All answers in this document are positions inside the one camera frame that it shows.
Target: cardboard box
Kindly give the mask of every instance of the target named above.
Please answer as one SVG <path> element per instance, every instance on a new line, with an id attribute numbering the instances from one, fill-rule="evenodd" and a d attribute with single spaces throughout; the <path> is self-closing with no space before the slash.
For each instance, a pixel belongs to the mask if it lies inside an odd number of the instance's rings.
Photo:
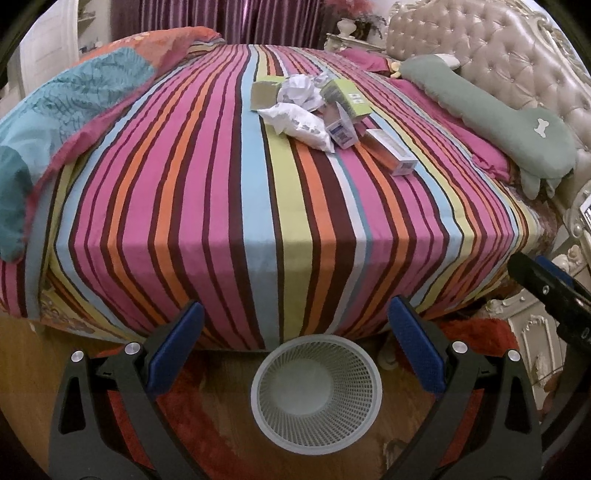
<path id="1" fill-rule="evenodd" d="M 408 175 L 417 166 L 417 158 L 406 145 L 400 144 L 382 129 L 367 129 L 361 137 L 361 143 L 392 176 Z"/>
<path id="2" fill-rule="evenodd" d="M 321 91 L 326 103 L 340 103 L 353 123 L 372 113 L 372 108 L 351 80 L 333 79 Z"/>
<path id="3" fill-rule="evenodd" d="M 341 104 L 326 105 L 323 120 L 330 137 L 340 148 L 349 148 L 359 141 L 355 127 Z"/>
<path id="4" fill-rule="evenodd" d="M 277 94 L 285 77 L 266 75 L 252 84 L 251 110 L 271 108 L 277 103 Z"/>

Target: striped bedsheet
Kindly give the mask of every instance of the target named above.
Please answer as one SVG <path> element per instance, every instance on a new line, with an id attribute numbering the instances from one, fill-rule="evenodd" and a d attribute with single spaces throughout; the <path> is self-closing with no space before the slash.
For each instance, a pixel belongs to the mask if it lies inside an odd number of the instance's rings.
<path id="1" fill-rule="evenodd" d="M 390 177 L 360 144 L 312 150 L 249 110 L 257 78 L 323 71 L 359 86 L 367 126 L 404 141 L 413 174 Z M 165 75 L 64 169 L 52 205 L 45 322 L 125 341 L 198 299 L 202 345 L 236 350 L 371 335 L 396 294 L 449 312 L 549 233 L 392 84 L 291 47 L 220 46 Z"/>

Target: metal bolt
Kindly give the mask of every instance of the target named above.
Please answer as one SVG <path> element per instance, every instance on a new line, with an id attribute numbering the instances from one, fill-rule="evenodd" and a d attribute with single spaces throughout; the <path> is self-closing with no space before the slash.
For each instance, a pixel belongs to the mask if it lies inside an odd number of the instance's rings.
<path id="1" fill-rule="evenodd" d="M 518 362 L 519 360 L 521 360 L 521 355 L 517 350 L 509 350 L 507 356 L 509 357 L 509 360 L 511 360 L 512 362 Z"/>
<path id="2" fill-rule="evenodd" d="M 461 341 L 453 342 L 452 348 L 453 351 L 456 353 L 466 353 L 468 351 L 468 346 Z"/>
<path id="3" fill-rule="evenodd" d="M 128 355 L 135 355 L 139 352 L 141 345 L 138 342 L 131 342 L 125 345 L 125 353 Z"/>
<path id="4" fill-rule="evenodd" d="M 83 358 L 84 358 L 84 352 L 82 350 L 77 350 L 76 352 L 74 352 L 72 354 L 72 357 L 71 357 L 71 359 L 74 363 L 78 363 Z"/>

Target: tufted headboard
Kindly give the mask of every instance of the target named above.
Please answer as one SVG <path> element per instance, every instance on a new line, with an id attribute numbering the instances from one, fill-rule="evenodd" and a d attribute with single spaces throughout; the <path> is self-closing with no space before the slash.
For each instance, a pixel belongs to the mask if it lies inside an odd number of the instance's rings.
<path id="1" fill-rule="evenodd" d="M 564 213 L 591 180 L 591 79 L 560 35 L 518 0 L 421 0 L 394 12 L 387 53 L 397 60 L 454 54 L 462 77 L 507 105 L 543 106 L 562 117 L 577 145 L 574 174 L 556 194 Z"/>

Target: crumpled tissue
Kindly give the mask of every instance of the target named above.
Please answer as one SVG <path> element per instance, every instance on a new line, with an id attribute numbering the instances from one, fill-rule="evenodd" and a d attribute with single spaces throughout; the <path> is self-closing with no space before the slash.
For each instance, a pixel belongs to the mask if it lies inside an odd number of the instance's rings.
<path id="1" fill-rule="evenodd" d="M 285 133 L 317 150 L 335 152 L 324 122 L 302 107 L 281 102 L 258 113 L 266 124 L 275 128 L 277 135 Z"/>
<path id="2" fill-rule="evenodd" d="M 285 79 L 277 93 L 277 102 L 294 103 L 304 110 L 313 112 L 324 105 L 320 89 L 310 75 L 292 75 Z"/>

